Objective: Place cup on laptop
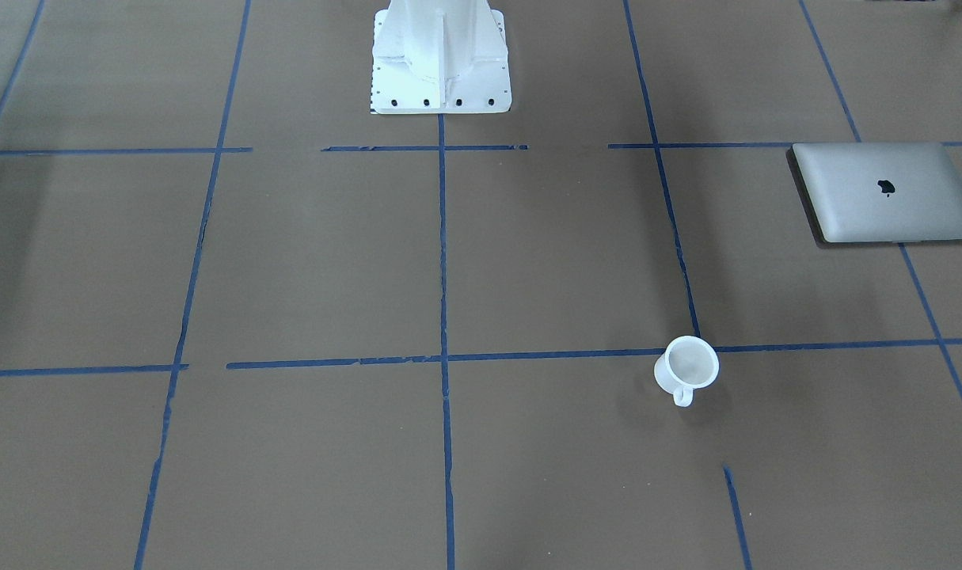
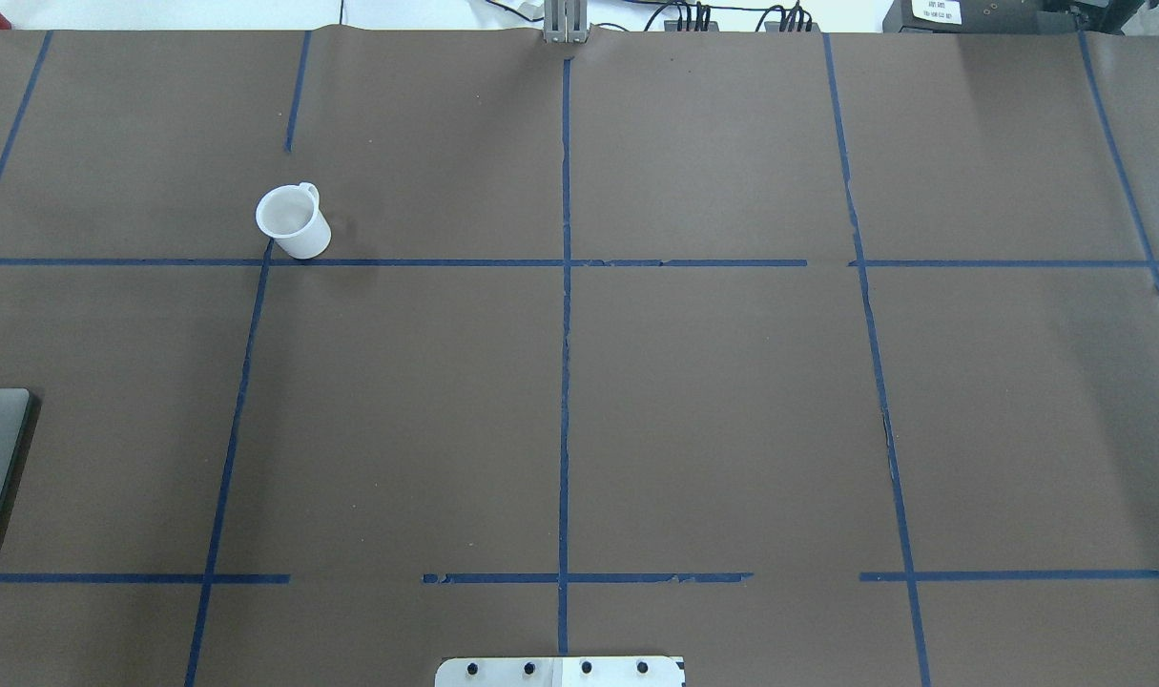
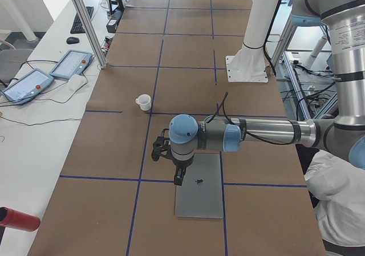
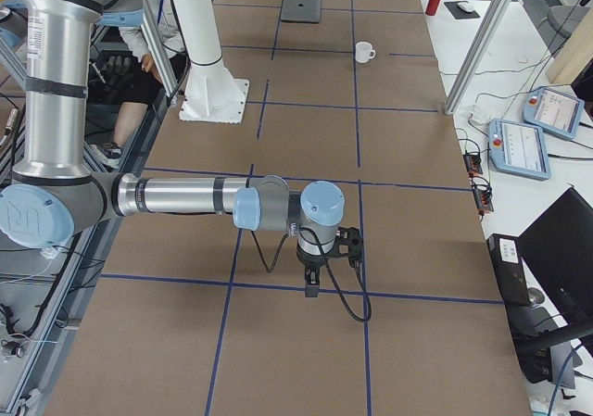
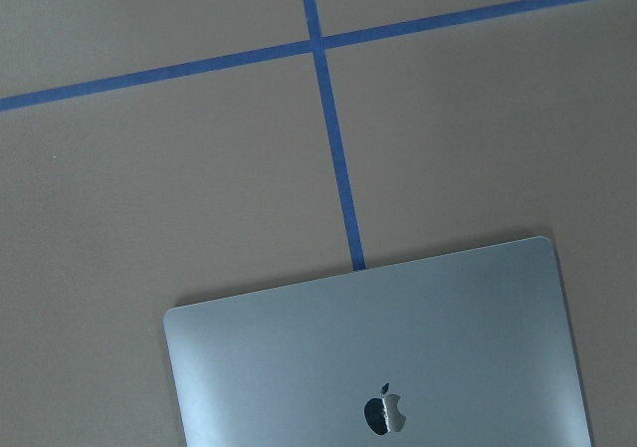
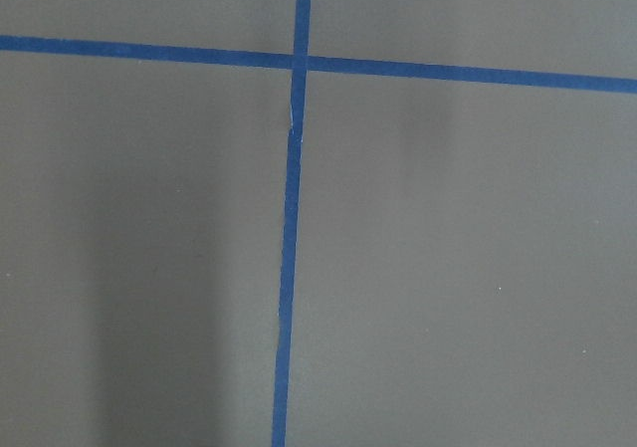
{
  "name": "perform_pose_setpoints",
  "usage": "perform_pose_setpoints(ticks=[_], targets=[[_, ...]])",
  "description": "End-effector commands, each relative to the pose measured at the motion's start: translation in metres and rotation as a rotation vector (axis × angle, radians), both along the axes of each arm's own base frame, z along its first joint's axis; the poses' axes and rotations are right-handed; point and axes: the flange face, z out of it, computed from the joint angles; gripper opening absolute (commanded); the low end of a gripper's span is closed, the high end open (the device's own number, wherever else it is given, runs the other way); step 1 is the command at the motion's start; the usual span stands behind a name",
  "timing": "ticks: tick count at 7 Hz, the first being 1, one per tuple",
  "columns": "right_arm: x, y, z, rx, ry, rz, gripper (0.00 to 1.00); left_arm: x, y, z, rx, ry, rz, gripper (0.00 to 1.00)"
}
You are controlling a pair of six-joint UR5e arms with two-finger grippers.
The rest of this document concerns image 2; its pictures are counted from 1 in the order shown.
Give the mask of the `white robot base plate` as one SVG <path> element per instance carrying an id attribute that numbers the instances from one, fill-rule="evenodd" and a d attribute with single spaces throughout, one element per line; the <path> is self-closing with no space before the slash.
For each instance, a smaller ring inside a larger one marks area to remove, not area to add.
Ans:
<path id="1" fill-rule="evenodd" d="M 684 660 L 673 656 L 453 657 L 442 662 L 435 686 L 685 686 Z"/>

